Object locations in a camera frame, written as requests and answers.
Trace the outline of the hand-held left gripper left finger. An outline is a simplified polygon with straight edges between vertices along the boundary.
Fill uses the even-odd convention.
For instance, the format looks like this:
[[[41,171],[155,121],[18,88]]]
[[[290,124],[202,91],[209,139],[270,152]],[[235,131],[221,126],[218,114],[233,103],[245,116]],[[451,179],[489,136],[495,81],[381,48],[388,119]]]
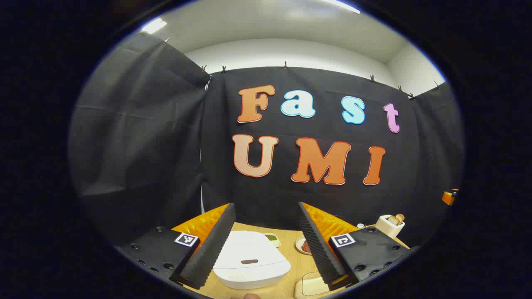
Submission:
[[[156,227],[116,248],[128,259],[176,284],[200,289],[232,230],[234,203],[224,204],[172,229]]]

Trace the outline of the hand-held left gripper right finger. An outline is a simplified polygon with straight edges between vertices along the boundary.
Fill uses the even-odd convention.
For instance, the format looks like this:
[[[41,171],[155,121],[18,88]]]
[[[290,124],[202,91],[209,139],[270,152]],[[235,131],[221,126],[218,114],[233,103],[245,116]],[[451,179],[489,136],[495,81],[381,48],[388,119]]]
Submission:
[[[331,290],[350,287],[400,263],[411,249],[376,226],[357,228],[304,202],[300,229],[314,263]]]

